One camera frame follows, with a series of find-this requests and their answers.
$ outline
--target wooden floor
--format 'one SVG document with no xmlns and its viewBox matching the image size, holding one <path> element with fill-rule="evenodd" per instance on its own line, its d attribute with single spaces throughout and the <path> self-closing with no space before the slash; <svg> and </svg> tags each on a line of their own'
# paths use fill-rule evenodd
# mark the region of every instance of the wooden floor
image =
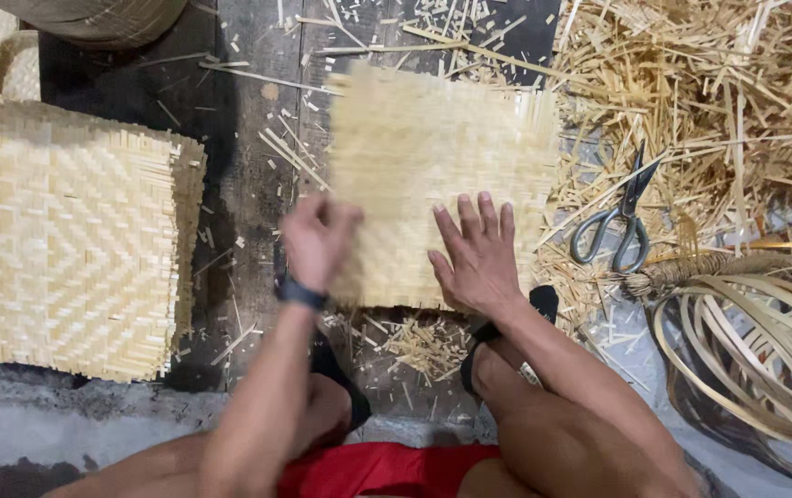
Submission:
<svg viewBox="0 0 792 498">
<path fill-rule="evenodd" d="M 384 18 L 416 17 L 413 4 L 407 0 L 355 3 L 359 4 L 355 7 L 358 22 L 351 19 L 345 21 L 345 26 L 364 43 L 372 40 L 388 46 L 425 43 L 404 34 L 398 24 L 380 24 Z M 200 4 L 216 10 L 218 15 L 196 6 Z M 284 15 L 292 19 L 295 15 L 331 16 L 322 0 L 282 0 L 281 4 Z M 498 26 L 523 14 L 529 18 L 510 32 L 502 53 L 519 58 L 520 51 L 524 51 L 532 62 L 550 54 L 555 23 L 545 25 L 544 19 L 550 13 L 558 14 L 557 0 L 490 4 L 497 12 L 489 19 L 496 20 Z M 211 229 L 214 246 L 197 243 L 193 269 L 205 269 L 196 277 L 195 333 L 180 344 L 181 350 L 190 348 L 191 352 L 179 362 L 173 359 L 172 371 L 164 379 L 178 389 L 232 389 L 256 354 L 261 336 L 248 334 L 235 347 L 229 361 L 215 366 L 210 363 L 230 341 L 239 337 L 241 330 L 253 323 L 262 331 L 273 327 L 276 313 L 273 279 L 276 272 L 285 268 L 281 244 L 274 232 L 292 199 L 316 190 L 318 185 L 309 175 L 296 175 L 291 165 L 259 138 L 258 132 L 270 128 L 278 135 L 285 133 L 283 139 L 297 149 L 279 121 L 279 117 L 284 119 L 322 165 L 319 174 L 325 178 L 328 172 L 323 150 L 329 141 L 326 113 L 329 101 L 320 92 L 209 72 L 198 66 L 202 58 L 136 66 L 208 52 L 222 61 L 248 63 L 247 67 L 237 69 L 315 87 L 324 84 L 329 71 L 347 72 L 351 57 L 338 57 L 331 62 L 315 56 L 306 66 L 301 66 L 305 53 L 324 47 L 355 46 L 344 33 L 312 24 L 296 26 L 286 33 L 276 27 L 278 20 L 276 2 L 191 0 L 171 30 L 160 40 L 135 51 L 85 52 L 53 36 L 41 36 L 44 102 L 103 118 L 140 123 L 152 129 L 172 130 L 206 144 L 209 160 L 203 204 L 213 213 L 202 212 L 199 226 Z M 474 33 L 473 42 L 478 42 L 476 38 L 481 36 Z M 370 57 L 374 65 L 392 66 L 403 55 L 390 52 Z M 435 73 L 440 57 L 446 57 L 446 63 L 450 61 L 448 54 L 441 51 L 412 53 L 402 69 Z M 515 81 L 532 84 L 535 77 L 533 73 L 515 74 Z M 159 103 L 168 108 L 173 118 Z M 319 110 L 313 111 L 310 104 Z M 268 164 L 269 160 L 276 168 Z M 238 237 L 244 238 L 244 248 L 235 245 Z M 235 266 L 221 268 L 230 258 L 235 259 Z M 408 311 L 383 309 L 368 313 L 376 318 L 400 320 Z M 351 350 L 348 340 L 332 342 L 344 348 L 342 353 Z M 352 352 L 357 366 L 354 379 L 365 389 L 377 413 L 432 416 L 435 420 L 462 424 L 468 423 L 476 413 L 476 404 L 460 387 L 458 376 L 427 386 L 411 368 L 403 367 L 390 375 L 386 371 L 390 362 L 383 360 L 382 353 L 358 347 Z M 403 383 L 412 398 L 412 408 Z"/>
</svg>

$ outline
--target red shorts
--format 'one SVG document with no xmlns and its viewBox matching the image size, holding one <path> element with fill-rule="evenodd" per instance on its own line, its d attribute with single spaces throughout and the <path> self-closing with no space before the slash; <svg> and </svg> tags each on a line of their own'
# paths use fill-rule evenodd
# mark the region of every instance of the red shorts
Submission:
<svg viewBox="0 0 792 498">
<path fill-rule="evenodd" d="M 282 472 L 279 496 L 352 498 L 359 494 L 446 497 L 477 463 L 500 457 L 497 446 L 414 449 L 398 443 L 358 443 L 323 448 Z"/>
</svg>

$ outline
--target dark stain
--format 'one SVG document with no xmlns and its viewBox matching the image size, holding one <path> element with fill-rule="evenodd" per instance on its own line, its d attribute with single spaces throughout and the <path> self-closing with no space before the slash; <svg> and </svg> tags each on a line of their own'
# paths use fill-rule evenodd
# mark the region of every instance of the dark stain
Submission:
<svg viewBox="0 0 792 498">
<path fill-rule="evenodd" d="M 81 477 L 79 469 L 67 462 L 46 466 L 20 458 L 14 465 L 0 465 L 0 498 L 39 497 Z"/>
<path fill-rule="evenodd" d="M 89 472 L 97 472 L 101 469 L 101 466 L 95 462 L 95 459 L 89 457 L 88 455 L 83 455 L 82 461 L 85 462 L 85 470 Z"/>
</svg>

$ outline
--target hand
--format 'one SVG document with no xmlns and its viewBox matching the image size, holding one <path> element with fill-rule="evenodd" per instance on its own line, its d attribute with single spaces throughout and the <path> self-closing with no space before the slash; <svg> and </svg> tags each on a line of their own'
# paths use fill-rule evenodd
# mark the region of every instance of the hand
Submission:
<svg viewBox="0 0 792 498">
<path fill-rule="evenodd" d="M 300 199 L 280 224 L 291 276 L 311 291 L 327 293 L 361 221 L 361 209 L 335 203 L 325 194 Z"/>
<path fill-rule="evenodd" d="M 488 192 L 479 193 L 481 221 L 467 194 L 458 196 L 457 205 L 459 231 L 445 207 L 433 208 L 454 266 L 438 251 L 428 252 L 429 262 L 448 306 L 494 319 L 506 312 L 506 305 L 525 300 L 519 289 L 519 272 L 512 250 L 515 236 L 512 206 L 509 203 L 501 206 L 499 224 Z"/>
</svg>

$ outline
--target forearm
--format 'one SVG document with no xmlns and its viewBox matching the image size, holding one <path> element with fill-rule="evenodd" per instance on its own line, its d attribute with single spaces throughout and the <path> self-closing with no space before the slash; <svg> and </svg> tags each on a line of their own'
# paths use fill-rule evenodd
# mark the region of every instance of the forearm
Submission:
<svg viewBox="0 0 792 498">
<path fill-rule="evenodd" d="M 315 312 L 285 304 L 205 450 L 202 496 L 273 495 L 304 413 Z"/>
<path fill-rule="evenodd" d="M 526 301 L 494 323 L 553 393 L 613 425 L 679 485 L 691 485 L 682 450 L 644 400 L 611 368 L 568 338 Z"/>
</svg>

